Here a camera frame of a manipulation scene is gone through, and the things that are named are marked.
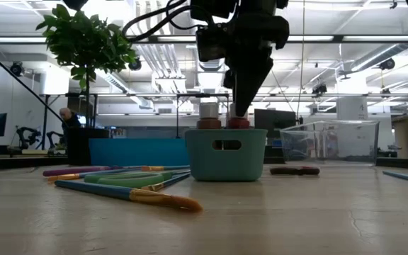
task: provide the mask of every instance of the table surface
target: table surface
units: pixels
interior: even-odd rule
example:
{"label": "table surface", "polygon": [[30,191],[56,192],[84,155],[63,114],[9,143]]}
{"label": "table surface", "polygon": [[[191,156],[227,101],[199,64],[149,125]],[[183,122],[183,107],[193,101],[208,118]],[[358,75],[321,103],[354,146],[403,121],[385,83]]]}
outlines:
{"label": "table surface", "polygon": [[199,214],[55,188],[45,169],[0,171],[0,254],[408,254],[408,181],[386,168],[266,166],[256,182],[164,191],[199,200]]}

